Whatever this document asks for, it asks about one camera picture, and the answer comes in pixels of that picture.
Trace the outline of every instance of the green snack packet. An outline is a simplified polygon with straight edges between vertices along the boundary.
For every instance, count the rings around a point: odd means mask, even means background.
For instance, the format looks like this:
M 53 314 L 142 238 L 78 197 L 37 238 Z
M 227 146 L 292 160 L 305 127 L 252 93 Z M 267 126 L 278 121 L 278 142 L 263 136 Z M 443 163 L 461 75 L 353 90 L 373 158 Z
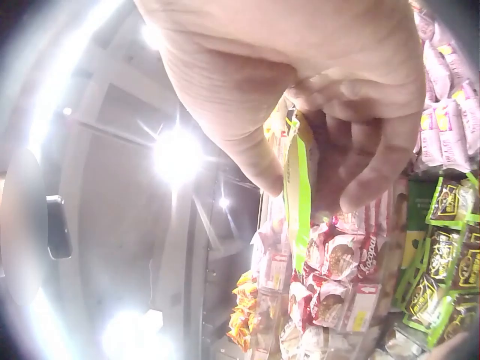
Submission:
M 405 303 L 405 312 L 418 318 L 424 326 L 428 326 L 445 294 L 445 288 L 427 273 L 423 273 Z
M 478 321 L 477 311 L 479 308 L 479 296 L 454 294 L 453 299 L 445 297 L 449 301 L 443 301 L 439 318 L 432 324 L 427 345 L 433 348 L 436 345 L 453 338 L 468 326 Z
M 465 224 L 462 235 L 463 243 L 480 246 L 480 227 L 478 224 Z
M 480 248 L 476 243 L 463 242 L 454 268 L 451 290 L 475 293 L 480 287 Z
M 461 230 L 474 201 L 473 189 L 440 177 L 425 222 Z
M 449 284 L 460 249 L 460 231 L 432 227 L 427 274 L 437 284 Z

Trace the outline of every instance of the brown snack packet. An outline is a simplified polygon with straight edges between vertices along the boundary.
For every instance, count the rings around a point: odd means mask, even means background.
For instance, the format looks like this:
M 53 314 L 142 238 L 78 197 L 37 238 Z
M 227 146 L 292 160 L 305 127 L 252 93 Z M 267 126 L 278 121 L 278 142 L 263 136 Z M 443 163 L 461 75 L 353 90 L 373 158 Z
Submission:
M 478 244 L 464 242 L 458 256 L 450 289 L 461 293 L 478 292 L 480 287 L 479 270 L 480 249 Z

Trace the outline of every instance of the pink packet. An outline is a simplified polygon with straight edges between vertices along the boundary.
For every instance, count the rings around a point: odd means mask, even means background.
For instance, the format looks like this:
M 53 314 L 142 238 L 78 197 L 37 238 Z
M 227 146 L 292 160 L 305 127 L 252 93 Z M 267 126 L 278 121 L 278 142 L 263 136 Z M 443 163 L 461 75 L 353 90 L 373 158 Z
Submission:
M 432 45 L 435 48 L 438 48 L 440 46 L 450 44 L 451 42 L 452 36 L 447 31 L 445 26 L 439 24 L 438 21 L 435 21 L 435 31 L 433 33 L 433 38 L 431 41 Z
M 446 60 L 431 45 L 430 41 L 426 41 L 423 46 L 423 63 L 432 81 L 437 98 L 446 99 L 452 85 L 450 69 Z
M 435 95 L 435 89 L 433 88 L 433 83 L 430 80 L 430 75 L 428 75 L 427 69 L 425 69 L 425 105 L 424 109 L 430 108 L 432 103 L 437 101 L 437 96 Z
M 415 19 L 420 39 L 425 41 L 431 40 L 435 31 L 434 22 L 418 11 L 413 12 L 413 18 Z
M 461 86 L 467 80 L 467 77 L 465 76 L 465 67 L 462 64 L 460 56 L 450 44 L 442 45 L 437 49 L 444 56 L 450 68 L 453 83 L 452 87 L 457 88 Z
M 480 105 L 479 98 L 469 81 L 465 81 L 452 98 L 460 105 L 463 128 L 467 141 L 467 153 L 475 155 L 480 148 Z
M 469 172 L 465 134 L 458 104 L 449 99 L 435 108 L 440 131 L 440 143 L 444 168 L 453 168 L 461 172 Z
M 443 163 L 442 145 L 433 108 L 423 112 L 420 127 L 422 163 L 429 167 L 441 165 Z

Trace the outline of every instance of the hand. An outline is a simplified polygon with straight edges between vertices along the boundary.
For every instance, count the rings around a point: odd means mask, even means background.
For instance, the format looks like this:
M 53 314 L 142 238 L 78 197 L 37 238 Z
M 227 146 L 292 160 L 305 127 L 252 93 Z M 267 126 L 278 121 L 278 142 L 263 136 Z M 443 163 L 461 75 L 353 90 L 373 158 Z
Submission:
M 282 168 L 262 125 L 285 90 L 321 140 L 317 209 L 358 208 L 407 163 L 425 99 L 408 2 L 135 1 L 182 103 L 271 195 Z

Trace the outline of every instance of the bright light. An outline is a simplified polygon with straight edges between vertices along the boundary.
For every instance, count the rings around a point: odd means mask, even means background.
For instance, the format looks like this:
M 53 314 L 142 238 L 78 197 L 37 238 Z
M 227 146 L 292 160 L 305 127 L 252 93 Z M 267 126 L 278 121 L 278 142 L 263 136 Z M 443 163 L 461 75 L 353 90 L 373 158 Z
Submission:
M 179 126 L 160 133 L 155 144 L 155 166 L 172 188 L 193 180 L 202 162 L 202 148 L 191 134 Z
M 111 360 L 161 360 L 168 359 L 171 344 L 158 335 L 157 326 L 152 327 L 152 314 L 120 312 L 105 329 L 102 345 Z
M 144 24 L 142 27 L 142 36 L 152 50 L 160 49 L 163 39 L 160 31 L 154 25 Z
M 218 204 L 220 205 L 221 208 L 226 209 L 228 205 L 230 204 L 230 200 L 227 198 L 222 197 L 219 201 Z
M 40 289 L 29 306 L 32 327 L 45 352 L 46 359 L 69 360 L 72 359 L 66 336 L 60 327 L 60 323 L 51 308 L 47 297 Z
M 73 68 L 90 37 L 118 8 L 123 0 L 103 0 L 89 12 L 80 28 L 64 39 L 52 56 L 51 67 L 36 98 L 28 148 L 40 160 L 41 146 L 48 133 L 50 119 L 70 79 Z

